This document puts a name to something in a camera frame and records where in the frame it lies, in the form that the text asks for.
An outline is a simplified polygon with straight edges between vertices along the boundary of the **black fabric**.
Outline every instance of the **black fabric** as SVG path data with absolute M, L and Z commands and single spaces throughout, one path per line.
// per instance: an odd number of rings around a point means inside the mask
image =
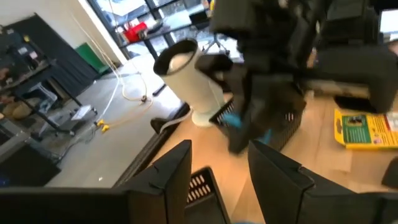
M 73 96 L 79 95 L 100 76 L 40 16 L 32 16 L 6 28 L 28 35 L 46 56 L 57 59 L 61 69 L 50 68 L 56 73 L 53 77 Z

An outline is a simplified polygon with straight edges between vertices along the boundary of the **wooden desk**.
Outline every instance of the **wooden desk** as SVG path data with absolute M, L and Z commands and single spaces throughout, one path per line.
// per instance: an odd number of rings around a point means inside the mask
M 355 192 L 393 191 L 381 185 L 390 161 L 398 151 L 350 151 L 334 139 L 333 116 L 337 108 L 330 97 L 307 98 L 301 127 L 282 153 Z M 398 110 L 398 100 L 394 111 Z M 198 128 L 185 120 L 154 160 L 184 139 L 192 140 L 192 172 L 210 166 L 232 222 L 264 223 L 254 192 L 247 151 L 228 153 L 228 140 L 216 128 Z

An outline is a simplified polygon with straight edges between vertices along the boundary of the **wall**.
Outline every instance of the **wall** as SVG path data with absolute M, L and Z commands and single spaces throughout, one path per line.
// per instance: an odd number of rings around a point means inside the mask
M 107 33 L 86 0 L 11 0 L 1 3 L 0 24 L 8 25 L 37 13 L 73 48 L 87 42 L 102 59 L 99 50 L 74 21 L 73 16 L 97 41 L 114 62 L 126 63 L 126 58 Z

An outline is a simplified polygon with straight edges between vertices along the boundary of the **white cylinder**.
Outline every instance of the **white cylinder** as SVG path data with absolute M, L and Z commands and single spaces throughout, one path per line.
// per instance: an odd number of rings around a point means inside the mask
M 193 122 L 198 126 L 209 126 L 208 120 L 224 104 L 224 98 L 221 87 L 195 69 L 195 62 L 201 55 L 195 40 L 183 40 L 161 53 L 154 71 L 190 105 Z

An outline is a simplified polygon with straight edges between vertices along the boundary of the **mesh basket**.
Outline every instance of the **mesh basket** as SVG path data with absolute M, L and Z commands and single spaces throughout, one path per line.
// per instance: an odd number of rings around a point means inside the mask
M 191 176 L 185 219 L 188 224 L 230 224 L 213 171 L 205 167 Z
M 222 122 L 223 116 L 232 113 L 234 110 L 233 99 L 229 100 L 212 118 L 210 122 L 215 124 L 217 128 L 226 136 L 228 136 L 229 124 Z M 281 121 L 282 127 L 278 132 L 273 130 L 272 137 L 268 146 L 281 151 L 287 141 L 293 136 L 294 132 L 299 128 L 303 111 L 291 112 L 285 114 L 285 120 Z

